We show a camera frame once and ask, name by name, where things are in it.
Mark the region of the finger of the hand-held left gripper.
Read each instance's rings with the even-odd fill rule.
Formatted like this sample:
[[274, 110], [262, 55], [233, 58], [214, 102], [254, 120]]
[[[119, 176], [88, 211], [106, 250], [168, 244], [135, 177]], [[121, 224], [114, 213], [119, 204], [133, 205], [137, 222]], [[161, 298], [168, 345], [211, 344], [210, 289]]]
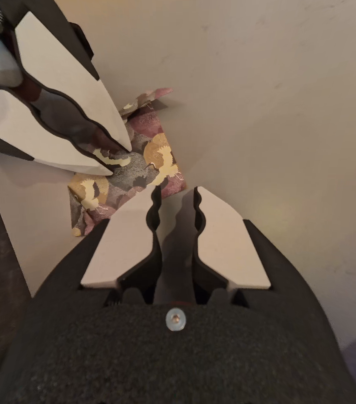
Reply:
[[15, 36], [26, 72], [46, 88], [70, 97], [89, 120], [131, 151], [125, 124], [100, 79], [95, 79], [30, 11], [15, 28]]
[[36, 114], [5, 89], [0, 89], [0, 153], [75, 173], [112, 175], [98, 160], [42, 126]]

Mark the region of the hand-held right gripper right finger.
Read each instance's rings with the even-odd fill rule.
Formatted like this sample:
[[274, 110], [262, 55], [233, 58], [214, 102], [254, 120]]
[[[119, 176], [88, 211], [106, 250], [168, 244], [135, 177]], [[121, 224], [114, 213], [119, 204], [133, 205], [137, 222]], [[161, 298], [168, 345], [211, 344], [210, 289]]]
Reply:
[[238, 291], [267, 291], [271, 281], [242, 216], [203, 186], [194, 189], [196, 235], [192, 250], [195, 300], [205, 305], [221, 289], [229, 301]]

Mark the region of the crane patterned origami paper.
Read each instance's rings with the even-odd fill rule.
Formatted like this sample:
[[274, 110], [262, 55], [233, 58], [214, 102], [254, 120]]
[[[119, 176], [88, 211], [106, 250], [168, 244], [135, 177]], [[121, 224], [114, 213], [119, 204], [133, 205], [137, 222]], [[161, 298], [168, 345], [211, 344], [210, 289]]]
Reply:
[[140, 94], [119, 110], [131, 142], [131, 152], [95, 147], [94, 155], [113, 168], [110, 176], [76, 173], [68, 184], [71, 233], [88, 235], [127, 201], [149, 185], [160, 186], [162, 198], [185, 189], [184, 176], [161, 126], [157, 101], [173, 91], [157, 88]]

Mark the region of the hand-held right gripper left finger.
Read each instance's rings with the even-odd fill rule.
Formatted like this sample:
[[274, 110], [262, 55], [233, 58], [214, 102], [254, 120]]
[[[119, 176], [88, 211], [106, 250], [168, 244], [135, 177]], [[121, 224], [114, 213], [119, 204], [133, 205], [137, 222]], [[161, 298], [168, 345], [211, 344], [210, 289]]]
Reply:
[[154, 303], [162, 270], [156, 230], [160, 225], [159, 185], [148, 185], [110, 218], [81, 279], [84, 289], [110, 289], [121, 296], [136, 288], [147, 304]]

